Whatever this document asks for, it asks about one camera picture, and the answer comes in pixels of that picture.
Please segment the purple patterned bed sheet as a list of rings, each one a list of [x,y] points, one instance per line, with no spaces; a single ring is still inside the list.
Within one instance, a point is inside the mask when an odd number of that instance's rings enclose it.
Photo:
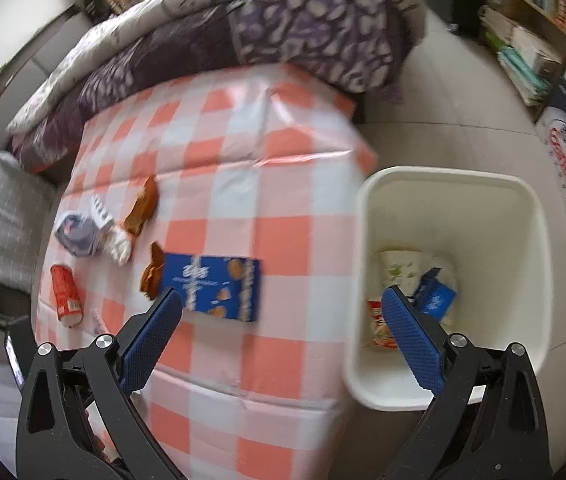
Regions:
[[[289,63],[347,94],[393,91],[414,47],[390,0],[233,0],[177,18],[97,62],[10,151],[38,174],[128,96],[211,70]]]

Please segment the red white checkered tablecloth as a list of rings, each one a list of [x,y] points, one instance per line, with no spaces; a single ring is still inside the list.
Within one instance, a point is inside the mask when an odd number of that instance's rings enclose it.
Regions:
[[[257,321],[187,312],[142,391],[149,428],[192,479],[329,474],[349,404],[356,195],[375,164],[353,107],[301,70],[259,65],[157,84],[82,130],[60,211],[99,195],[123,219],[148,177],[158,205],[124,266],[51,240],[44,261],[72,269],[85,317],[63,326],[42,275],[39,341],[82,347],[146,310],[152,243],[261,263]]]

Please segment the blue cookie box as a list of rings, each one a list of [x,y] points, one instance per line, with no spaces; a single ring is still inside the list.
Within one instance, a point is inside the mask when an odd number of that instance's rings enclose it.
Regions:
[[[161,292],[173,288],[185,310],[244,323],[256,322],[261,261],[166,252]]]

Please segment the white plastic trash bin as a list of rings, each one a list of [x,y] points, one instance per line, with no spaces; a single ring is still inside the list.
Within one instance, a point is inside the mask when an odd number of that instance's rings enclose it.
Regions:
[[[548,224],[538,196],[503,174],[444,168],[377,171],[357,198],[355,278],[344,379],[361,404],[382,412],[423,411],[421,388],[397,349],[373,346],[369,300],[379,299],[377,254],[430,252],[456,297],[443,326],[473,344],[522,344],[535,372],[550,350],[553,275]]]

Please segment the red snack cup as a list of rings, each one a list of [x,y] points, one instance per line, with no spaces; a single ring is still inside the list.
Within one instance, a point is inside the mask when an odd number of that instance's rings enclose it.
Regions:
[[[56,263],[51,266],[50,274],[58,320],[65,327],[80,324],[84,317],[84,309],[72,270],[66,264]]]

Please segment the orange peel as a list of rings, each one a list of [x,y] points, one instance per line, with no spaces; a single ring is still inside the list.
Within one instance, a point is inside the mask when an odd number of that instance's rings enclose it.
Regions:
[[[139,236],[143,226],[153,217],[158,203],[158,188],[154,176],[149,176],[137,195],[131,211],[124,220],[125,230],[132,236]]]
[[[165,253],[158,243],[153,242],[149,246],[149,264],[144,269],[141,275],[140,292],[154,300],[161,292],[161,277],[163,276],[163,269],[165,265]]]

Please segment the white grey patterned quilt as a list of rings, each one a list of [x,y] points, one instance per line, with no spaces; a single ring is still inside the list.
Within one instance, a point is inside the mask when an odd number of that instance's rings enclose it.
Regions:
[[[159,26],[232,0],[143,0],[123,14],[91,27],[56,69],[14,115],[6,134],[19,136],[37,127],[79,80]],[[407,20],[412,39],[425,36],[423,0],[390,0]]]

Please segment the small blue carton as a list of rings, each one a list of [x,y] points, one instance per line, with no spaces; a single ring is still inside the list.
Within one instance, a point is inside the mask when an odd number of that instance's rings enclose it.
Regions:
[[[417,310],[443,321],[450,311],[456,297],[454,286],[441,281],[441,268],[434,266],[421,276],[420,284],[412,296],[412,304]]]

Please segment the red white snack wrapper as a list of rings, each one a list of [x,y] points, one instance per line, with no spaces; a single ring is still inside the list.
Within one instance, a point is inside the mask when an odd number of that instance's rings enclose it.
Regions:
[[[381,302],[377,299],[367,302],[371,314],[371,332],[373,346],[385,349],[397,349],[398,345],[390,332],[382,313]]]

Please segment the white floral paper cup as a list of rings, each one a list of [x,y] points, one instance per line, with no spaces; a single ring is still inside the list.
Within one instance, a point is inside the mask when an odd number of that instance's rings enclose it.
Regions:
[[[422,275],[430,269],[432,254],[414,250],[384,250],[377,254],[379,279],[384,288],[398,286],[411,296],[420,285]]]

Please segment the wooden bookshelf with books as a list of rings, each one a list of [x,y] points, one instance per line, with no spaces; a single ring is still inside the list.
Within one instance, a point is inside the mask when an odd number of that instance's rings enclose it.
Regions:
[[[478,18],[482,39],[538,119],[566,67],[566,0],[486,0]]]

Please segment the grey checkered covered nightstand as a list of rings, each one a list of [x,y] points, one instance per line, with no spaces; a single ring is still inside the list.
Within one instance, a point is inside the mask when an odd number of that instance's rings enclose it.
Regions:
[[[0,284],[30,292],[56,188],[0,151]]]

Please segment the crumpled blue grey wrapper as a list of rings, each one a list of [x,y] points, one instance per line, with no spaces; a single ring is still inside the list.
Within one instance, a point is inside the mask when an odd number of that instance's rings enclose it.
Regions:
[[[79,211],[64,211],[54,228],[60,245],[76,258],[88,258],[98,251],[99,229],[91,217]]]

